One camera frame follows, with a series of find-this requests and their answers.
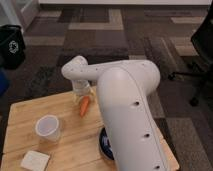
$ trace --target paper cup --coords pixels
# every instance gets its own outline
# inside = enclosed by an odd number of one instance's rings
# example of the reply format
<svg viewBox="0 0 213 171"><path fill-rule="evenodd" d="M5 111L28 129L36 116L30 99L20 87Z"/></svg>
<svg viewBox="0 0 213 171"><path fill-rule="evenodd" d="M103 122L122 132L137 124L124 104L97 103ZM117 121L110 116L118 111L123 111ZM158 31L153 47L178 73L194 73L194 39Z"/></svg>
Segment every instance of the paper cup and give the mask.
<svg viewBox="0 0 213 171"><path fill-rule="evenodd" d="M50 141L57 141L61 132L59 120L56 116L46 115L39 119L35 126L36 134Z"/></svg>

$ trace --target gray carpet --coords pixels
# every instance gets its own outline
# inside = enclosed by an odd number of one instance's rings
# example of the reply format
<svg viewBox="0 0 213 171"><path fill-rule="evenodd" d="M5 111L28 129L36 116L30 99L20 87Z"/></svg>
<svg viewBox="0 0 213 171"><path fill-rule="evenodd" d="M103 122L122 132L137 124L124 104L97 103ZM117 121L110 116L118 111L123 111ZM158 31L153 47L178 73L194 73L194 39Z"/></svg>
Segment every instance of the gray carpet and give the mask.
<svg viewBox="0 0 213 171"><path fill-rule="evenodd" d="M188 71L199 62L190 37L207 7L75 6L43 9L24 34L26 60L5 71L10 88L1 97L1 139L12 103L70 91L61 66L76 55L90 64L149 59L161 72L161 83L148 99L156 123L177 157L182 171L213 171L213 85L191 107L197 80L167 80L173 70Z"/></svg>

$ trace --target wooden tabletop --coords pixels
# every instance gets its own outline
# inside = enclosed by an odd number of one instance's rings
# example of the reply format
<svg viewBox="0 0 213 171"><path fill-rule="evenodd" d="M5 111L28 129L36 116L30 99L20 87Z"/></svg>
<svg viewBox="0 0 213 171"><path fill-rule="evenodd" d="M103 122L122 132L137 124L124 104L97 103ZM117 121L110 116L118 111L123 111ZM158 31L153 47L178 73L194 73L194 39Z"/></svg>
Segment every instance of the wooden tabletop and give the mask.
<svg viewBox="0 0 213 171"><path fill-rule="evenodd" d="M35 134L36 121L44 115L60 119L62 135L58 142L48 142ZM98 137L103 122L97 100L90 105L84 118L79 117L73 92L67 92L13 104L10 109L2 159L2 171L23 171L21 160L29 150L51 156L48 171L115 171L114 162L99 151ZM162 134L160 141L171 171L179 169Z"/></svg>

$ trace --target orange carrot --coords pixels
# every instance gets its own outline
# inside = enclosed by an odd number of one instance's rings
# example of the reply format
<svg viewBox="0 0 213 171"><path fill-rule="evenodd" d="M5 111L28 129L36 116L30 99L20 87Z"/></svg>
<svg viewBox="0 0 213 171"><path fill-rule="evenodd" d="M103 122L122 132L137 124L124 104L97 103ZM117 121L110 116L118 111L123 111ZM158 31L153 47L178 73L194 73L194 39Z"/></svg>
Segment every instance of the orange carrot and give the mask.
<svg viewBox="0 0 213 171"><path fill-rule="evenodd" d="M83 99L81 100L81 107L80 107L80 116L84 117L87 109L89 107L89 102L90 102L90 98L89 96L84 96Z"/></svg>

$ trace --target white block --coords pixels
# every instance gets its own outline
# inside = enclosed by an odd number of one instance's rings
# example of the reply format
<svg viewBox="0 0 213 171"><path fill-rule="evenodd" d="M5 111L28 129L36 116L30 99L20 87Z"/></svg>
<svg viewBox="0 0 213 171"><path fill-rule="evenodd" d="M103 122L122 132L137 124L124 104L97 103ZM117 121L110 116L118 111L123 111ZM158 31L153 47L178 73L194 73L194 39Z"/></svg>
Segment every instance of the white block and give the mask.
<svg viewBox="0 0 213 171"><path fill-rule="evenodd" d="M21 162L21 167L32 171L44 171L49 159L49 155L28 151Z"/></svg>

